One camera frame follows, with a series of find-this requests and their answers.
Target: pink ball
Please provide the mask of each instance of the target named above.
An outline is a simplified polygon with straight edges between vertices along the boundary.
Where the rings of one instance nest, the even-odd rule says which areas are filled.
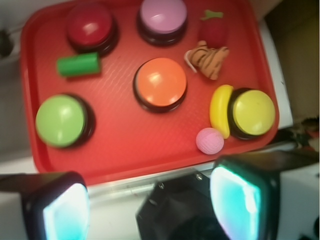
[[[212,155],[223,148],[224,138],[218,130],[207,127],[197,134],[195,143],[201,152]]]

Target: pink button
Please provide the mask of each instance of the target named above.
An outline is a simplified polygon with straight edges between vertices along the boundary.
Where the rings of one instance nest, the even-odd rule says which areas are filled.
[[[170,34],[181,28],[187,18],[182,0],[144,0],[140,9],[142,22],[157,34]]]
[[[106,6],[96,2],[82,3],[67,17],[67,36],[77,45],[98,45],[108,38],[112,23],[112,15]]]

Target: red button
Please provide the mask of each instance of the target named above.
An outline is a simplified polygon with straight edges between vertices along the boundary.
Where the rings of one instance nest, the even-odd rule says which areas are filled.
[[[112,23],[112,15],[106,6],[96,2],[82,3],[67,17],[67,36],[77,45],[98,45],[109,36]]]

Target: red tray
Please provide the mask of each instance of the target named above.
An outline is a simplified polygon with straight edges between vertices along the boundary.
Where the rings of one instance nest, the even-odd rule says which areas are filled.
[[[120,40],[102,58],[101,76],[65,80],[56,71],[58,58],[76,54],[65,35],[66,16],[81,1],[53,5],[36,12],[21,37],[21,69],[28,131],[36,167],[40,172],[77,171],[87,184],[97,184],[169,171],[205,163],[220,155],[241,153],[265,146],[276,134],[279,114],[276,95],[260,39],[258,25],[246,0],[185,0],[188,27],[182,41],[168,47],[152,46],[136,28],[141,0],[101,0],[114,14]],[[229,26],[225,59],[217,81],[193,73],[184,62],[187,50],[197,44],[204,10],[224,12]],[[138,104],[133,78],[144,62],[167,57],[185,70],[188,92],[184,102],[168,113],[151,113]],[[209,105],[223,84],[267,93],[276,105],[273,128],[255,140],[230,137],[216,155],[205,155],[196,146],[197,133],[210,127]],[[96,117],[93,136],[83,145],[56,149],[44,144],[35,130],[37,111],[47,98],[74,93],[85,99]]]

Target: cyan light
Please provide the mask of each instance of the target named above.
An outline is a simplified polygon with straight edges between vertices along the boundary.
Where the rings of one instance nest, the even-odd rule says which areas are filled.
[[[89,195],[75,183],[43,209],[46,240],[84,240],[89,228]]]
[[[261,190],[224,166],[210,179],[211,201],[217,220],[232,240],[259,237]]]

